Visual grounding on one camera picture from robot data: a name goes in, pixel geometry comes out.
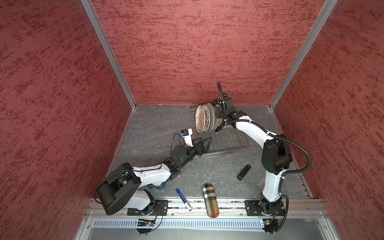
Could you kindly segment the dark rimmed cream plate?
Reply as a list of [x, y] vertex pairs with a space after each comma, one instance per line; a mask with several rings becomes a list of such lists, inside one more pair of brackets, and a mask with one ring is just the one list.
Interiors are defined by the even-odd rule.
[[214, 100], [212, 102], [213, 107], [215, 108], [215, 123], [213, 126], [212, 131], [219, 132], [219, 131], [225, 131], [230, 128], [229, 125], [226, 125], [224, 123], [223, 118], [221, 117], [221, 105], [219, 100]]

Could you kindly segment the white grey line plate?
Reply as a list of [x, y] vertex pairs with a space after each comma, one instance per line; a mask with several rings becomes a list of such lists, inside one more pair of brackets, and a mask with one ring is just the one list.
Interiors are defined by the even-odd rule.
[[216, 108], [211, 103], [207, 103], [207, 107], [209, 109], [209, 114], [210, 114], [210, 123], [209, 123], [208, 132], [212, 132], [217, 127]]

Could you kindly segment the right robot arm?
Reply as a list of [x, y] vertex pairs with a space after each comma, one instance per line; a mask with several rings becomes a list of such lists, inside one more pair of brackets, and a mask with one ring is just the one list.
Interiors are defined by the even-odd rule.
[[290, 145], [286, 142], [287, 137], [275, 135], [244, 112], [236, 111], [229, 97], [216, 100], [216, 103], [220, 105], [217, 110], [218, 118], [223, 119], [224, 124], [245, 133], [263, 149], [261, 162], [266, 170], [266, 177], [260, 198], [260, 208], [264, 215], [271, 215], [281, 204], [283, 174], [292, 162]]

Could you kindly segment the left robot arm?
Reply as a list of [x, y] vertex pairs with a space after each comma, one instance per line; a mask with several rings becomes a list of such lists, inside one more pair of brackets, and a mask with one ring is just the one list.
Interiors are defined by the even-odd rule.
[[95, 194], [99, 197], [106, 214], [111, 216], [123, 208], [152, 212], [156, 201], [147, 190], [141, 188], [152, 185], [155, 188], [175, 179], [181, 169], [195, 156], [209, 152], [212, 138], [195, 139], [192, 146], [178, 145], [170, 156], [162, 163], [151, 167], [132, 167], [123, 163], [96, 187]]

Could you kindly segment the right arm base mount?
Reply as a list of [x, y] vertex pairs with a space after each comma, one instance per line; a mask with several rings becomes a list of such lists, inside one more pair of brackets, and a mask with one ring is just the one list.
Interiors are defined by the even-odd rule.
[[282, 217], [286, 210], [282, 200], [270, 203], [267, 200], [247, 200], [245, 201], [247, 216], [252, 217]]

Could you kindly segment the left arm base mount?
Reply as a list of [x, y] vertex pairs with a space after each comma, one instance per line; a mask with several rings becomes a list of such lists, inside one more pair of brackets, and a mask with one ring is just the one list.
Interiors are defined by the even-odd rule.
[[128, 216], [166, 216], [168, 212], [168, 200], [155, 200], [152, 201], [144, 210], [140, 211], [137, 209], [129, 208], [127, 211]]

